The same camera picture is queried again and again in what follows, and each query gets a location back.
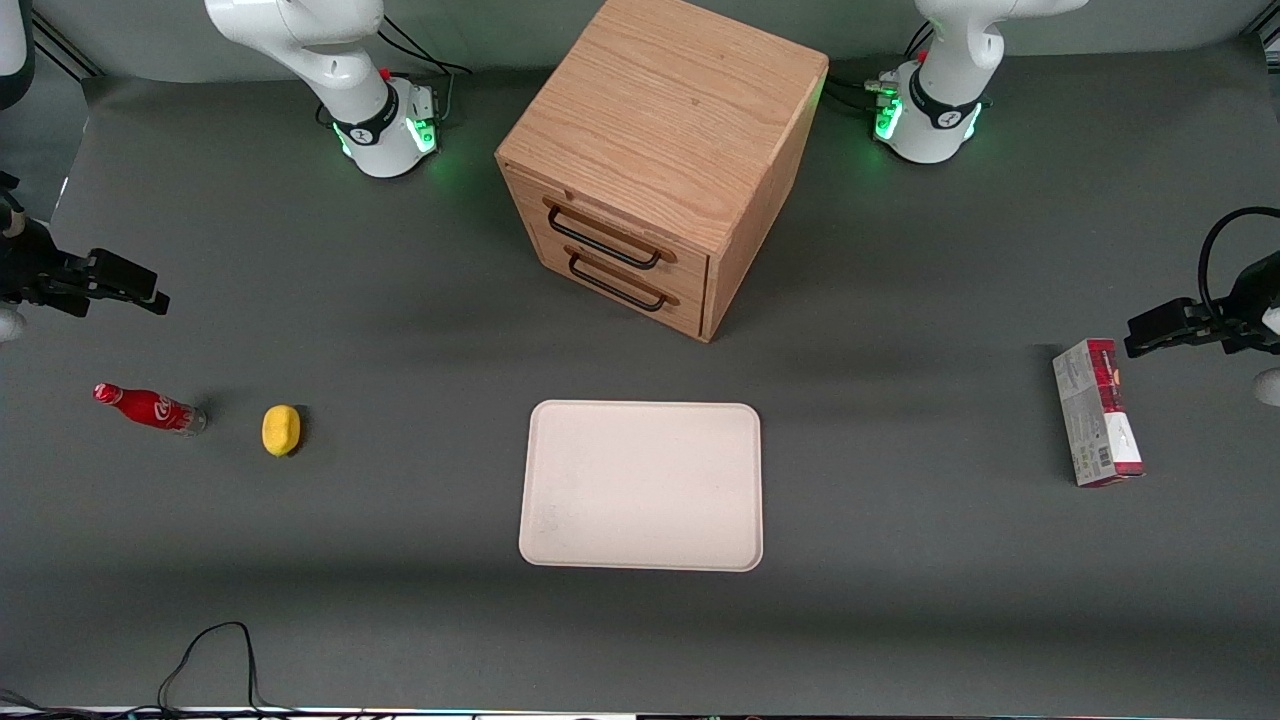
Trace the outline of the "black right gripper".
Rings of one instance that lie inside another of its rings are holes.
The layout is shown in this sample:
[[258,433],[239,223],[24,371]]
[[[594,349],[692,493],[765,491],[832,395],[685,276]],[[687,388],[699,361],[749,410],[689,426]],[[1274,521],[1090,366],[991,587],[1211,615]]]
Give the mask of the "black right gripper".
[[[88,290],[88,275],[92,290]],[[88,259],[61,251],[49,228],[26,214],[3,215],[1,301],[52,307],[86,316],[93,300],[114,300],[166,315],[170,297],[156,291],[157,274],[105,249]]]

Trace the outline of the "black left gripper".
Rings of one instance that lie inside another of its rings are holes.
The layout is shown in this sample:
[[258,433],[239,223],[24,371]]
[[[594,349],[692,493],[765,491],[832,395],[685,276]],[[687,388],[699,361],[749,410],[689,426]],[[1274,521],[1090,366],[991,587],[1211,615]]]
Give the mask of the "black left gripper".
[[[1279,355],[1277,336],[1279,254],[1248,265],[1230,292],[1212,301],[1225,354],[1254,350]],[[1158,305],[1128,322],[1124,340],[1129,359],[1161,348],[1217,342],[1215,325],[1201,301],[1180,297]]]

